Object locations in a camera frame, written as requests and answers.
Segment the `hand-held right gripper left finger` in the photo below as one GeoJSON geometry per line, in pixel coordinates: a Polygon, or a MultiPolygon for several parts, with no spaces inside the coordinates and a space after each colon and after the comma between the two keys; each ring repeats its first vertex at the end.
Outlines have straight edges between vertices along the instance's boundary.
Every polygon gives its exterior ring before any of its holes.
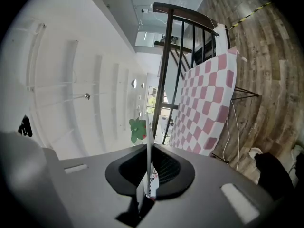
{"type": "Polygon", "coordinates": [[[138,145],[107,154],[59,160],[54,150],[44,148],[42,226],[148,228],[148,217],[139,217],[136,196],[117,193],[107,179],[123,191],[127,190],[127,181],[117,168],[106,170],[112,162],[125,162],[145,149],[138,145]]]}

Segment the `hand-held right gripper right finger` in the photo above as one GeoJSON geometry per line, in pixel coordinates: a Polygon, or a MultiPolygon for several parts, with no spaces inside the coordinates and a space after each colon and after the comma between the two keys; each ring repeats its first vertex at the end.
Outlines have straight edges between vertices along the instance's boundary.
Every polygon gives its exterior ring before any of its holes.
{"type": "Polygon", "coordinates": [[[222,161],[165,145],[157,147],[189,161],[195,177],[180,196],[158,200],[140,228],[258,228],[275,210],[270,195],[222,161]]]}

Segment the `small red food piece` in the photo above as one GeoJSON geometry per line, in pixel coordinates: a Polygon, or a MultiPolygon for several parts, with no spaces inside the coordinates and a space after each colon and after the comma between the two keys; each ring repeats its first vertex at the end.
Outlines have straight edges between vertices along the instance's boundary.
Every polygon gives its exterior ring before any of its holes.
{"type": "Polygon", "coordinates": [[[147,136],[147,123],[145,120],[130,119],[129,125],[131,129],[131,142],[136,143],[137,140],[143,140],[147,136]]]}

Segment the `person's white shoe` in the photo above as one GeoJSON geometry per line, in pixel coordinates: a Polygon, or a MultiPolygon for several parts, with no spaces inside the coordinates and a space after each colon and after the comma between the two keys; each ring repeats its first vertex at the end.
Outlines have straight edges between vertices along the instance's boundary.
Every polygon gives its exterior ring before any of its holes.
{"type": "Polygon", "coordinates": [[[252,158],[253,161],[256,161],[256,156],[263,154],[263,152],[259,148],[253,147],[250,149],[248,154],[252,158]]]}

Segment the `person's black clothes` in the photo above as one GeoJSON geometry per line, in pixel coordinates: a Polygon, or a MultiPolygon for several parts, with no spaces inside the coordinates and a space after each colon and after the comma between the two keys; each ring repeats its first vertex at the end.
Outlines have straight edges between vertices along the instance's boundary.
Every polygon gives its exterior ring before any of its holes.
{"type": "Polygon", "coordinates": [[[258,185],[266,190],[273,200],[287,197],[294,191],[288,172],[275,156],[263,153],[256,154],[254,159],[260,172],[258,185]]]}

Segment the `window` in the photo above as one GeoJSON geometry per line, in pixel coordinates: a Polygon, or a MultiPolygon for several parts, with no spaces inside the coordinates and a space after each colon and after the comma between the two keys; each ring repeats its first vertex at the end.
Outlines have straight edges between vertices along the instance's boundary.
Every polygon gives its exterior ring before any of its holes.
{"type": "Polygon", "coordinates": [[[146,111],[149,114],[154,114],[157,92],[158,88],[152,86],[149,87],[146,107],[146,111]]]}

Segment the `white board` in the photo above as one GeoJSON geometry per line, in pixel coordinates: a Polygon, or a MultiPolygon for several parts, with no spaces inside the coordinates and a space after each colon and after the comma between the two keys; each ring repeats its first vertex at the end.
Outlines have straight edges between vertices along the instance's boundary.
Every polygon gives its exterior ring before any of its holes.
{"type": "Polygon", "coordinates": [[[215,36],[215,52],[216,56],[226,53],[230,48],[228,30],[224,24],[218,23],[213,29],[218,35],[215,36]]]}

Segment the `dark curved railing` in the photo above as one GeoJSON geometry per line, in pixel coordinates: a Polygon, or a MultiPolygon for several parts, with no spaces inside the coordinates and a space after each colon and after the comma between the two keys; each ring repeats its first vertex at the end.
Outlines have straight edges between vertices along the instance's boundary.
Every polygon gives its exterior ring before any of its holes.
{"type": "Polygon", "coordinates": [[[183,78],[183,75],[181,74],[181,65],[184,56],[183,53],[184,31],[185,31],[184,25],[189,24],[192,26],[193,38],[192,38],[192,50],[190,51],[191,52],[190,68],[193,68],[194,54],[195,54],[195,28],[198,27],[202,29],[203,42],[206,42],[205,32],[208,32],[211,35],[211,44],[214,46],[215,45],[214,37],[219,35],[214,30],[214,28],[218,25],[218,23],[206,15],[203,15],[199,12],[177,5],[155,2],[153,3],[152,8],[153,8],[153,12],[167,14],[166,32],[165,32],[165,39],[163,43],[163,51],[161,57],[159,84],[158,84],[158,91],[156,95],[156,102],[155,102],[153,121],[152,121],[152,132],[153,132],[153,137],[155,138],[157,135],[158,121],[159,121],[159,116],[161,115],[162,108],[168,108],[170,110],[167,126],[162,140],[162,144],[165,144],[172,113],[174,110],[178,109],[178,105],[175,104],[175,100],[176,100],[179,80],[180,78],[183,78]],[[169,55],[171,53],[171,36],[172,36],[172,28],[174,21],[181,22],[181,40],[180,40],[181,42],[179,46],[179,53],[178,53],[179,61],[177,62],[177,73],[174,84],[173,97],[172,97],[172,101],[167,103],[164,102],[163,99],[164,99],[164,93],[166,92],[165,83],[167,78],[169,55]]]}

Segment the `yellow black hazard tape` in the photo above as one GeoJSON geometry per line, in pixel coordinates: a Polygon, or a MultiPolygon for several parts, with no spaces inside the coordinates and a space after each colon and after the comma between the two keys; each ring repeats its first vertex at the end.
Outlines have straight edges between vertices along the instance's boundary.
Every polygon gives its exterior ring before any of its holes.
{"type": "Polygon", "coordinates": [[[261,10],[262,8],[264,8],[264,7],[268,6],[268,5],[270,5],[271,3],[272,3],[272,2],[269,1],[269,2],[267,2],[267,3],[265,3],[265,4],[261,5],[261,6],[259,6],[258,8],[256,8],[255,10],[253,10],[250,14],[246,15],[245,17],[243,17],[242,19],[240,19],[239,21],[237,21],[235,24],[233,24],[233,25],[231,26],[231,28],[229,28],[229,29],[232,29],[232,28],[238,26],[238,25],[241,24],[243,21],[245,21],[247,18],[249,18],[250,16],[252,16],[253,14],[255,14],[257,11],[259,11],[259,10],[261,10]]]}

